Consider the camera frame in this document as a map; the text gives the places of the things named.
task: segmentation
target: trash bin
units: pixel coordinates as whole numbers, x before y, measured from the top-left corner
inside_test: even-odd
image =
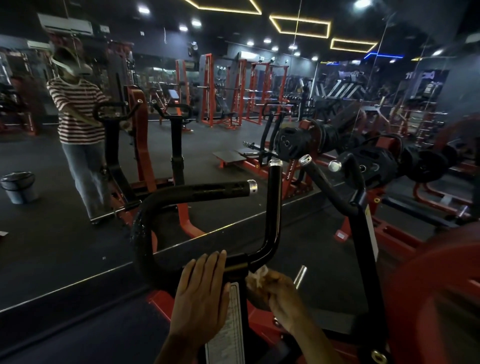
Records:
[[[7,192],[14,204],[28,204],[38,198],[33,184],[35,175],[32,172],[13,172],[0,178],[0,187]]]

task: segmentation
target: red and white striped shirt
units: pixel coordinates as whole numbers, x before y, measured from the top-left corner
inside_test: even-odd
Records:
[[[47,82],[47,89],[59,110],[58,131],[62,143],[94,144],[105,138],[103,127],[87,124],[60,111],[66,104],[72,104],[79,112],[92,118],[93,106],[97,102],[107,101],[95,84],[80,79],[77,85],[71,85],[58,77]]]

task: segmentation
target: sticker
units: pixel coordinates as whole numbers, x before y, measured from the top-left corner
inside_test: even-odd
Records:
[[[205,344],[205,356],[206,364],[245,364],[238,282],[230,286],[227,320],[219,333]]]
[[[373,254],[375,255],[375,262],[378,258],[378,245],[377,238],[375,237],[375,228],[373,227],[372,215],[370,213],[370,206],[367,205],[365,209],[365,218],[367,219],[368,232],[370,234],[370,240],[372,241]]]

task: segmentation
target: vr headset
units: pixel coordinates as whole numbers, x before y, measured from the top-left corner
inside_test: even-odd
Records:
[[[77,57],[69,49],[67,48],[63,48],[63,49],[69,52],[75,60],[60,62],[56,60],[54,56],[52,56],[51,60],[55,65],[63,68],[66,72],[68,72],[69,74],[75,77],[90,76],[93,73],[92,68],[88,64],[86,64],[82,59]]]

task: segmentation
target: metal end cap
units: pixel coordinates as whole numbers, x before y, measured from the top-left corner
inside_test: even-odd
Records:
[[[312,157],[310,154],[305,154],[303,157],[299,159],[299,163],[302,167],[305,167],[306,165],[310,164],[312,161]]]
[[[270,160],[270,162],[268,162],[268,166],[269,167],[273,167],[273,166],[279,166],[279,167],[282,167],[283,166],[283,162],[277,158],[273,158]]]
[[[248,185],[250,186],[250,194],[255,194],[258,192],[258,185],[256,180],[248,180]]]
[[[332,160],[328,164],[328,169],[332,172],[338,172],[342,169],[342,163],[340,163],[338,160]]]

